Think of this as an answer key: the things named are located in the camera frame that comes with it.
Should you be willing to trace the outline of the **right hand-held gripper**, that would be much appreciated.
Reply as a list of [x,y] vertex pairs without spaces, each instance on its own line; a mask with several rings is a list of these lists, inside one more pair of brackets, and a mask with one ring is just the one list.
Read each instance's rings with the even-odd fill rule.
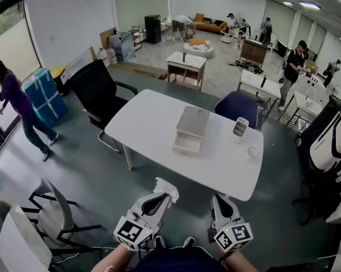
[[[229,198],[220,196],[220,211],[223,217],[238,217],[238,207]],[[212,218],[217,220],[219,216],[219,206],[217,194],[212,196],[211,200]],[[249,223],[242,218],[233,220],[223,227],[216,229],[215,224],[208,228],[208,239],[210,243],[216,243],[221,252],[232,252],[242,249],[253,240],[253,234]]]

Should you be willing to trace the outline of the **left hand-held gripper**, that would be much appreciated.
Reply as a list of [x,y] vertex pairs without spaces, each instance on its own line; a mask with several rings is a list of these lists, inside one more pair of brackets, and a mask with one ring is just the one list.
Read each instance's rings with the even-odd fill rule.
[[113,232],[114,237],[132,251],[146,247],[159,231],[159,224],[170,202],[167,193],[141,197],[134,204],[134,209],[139,211],[128,210],[126,216],[120,218]]

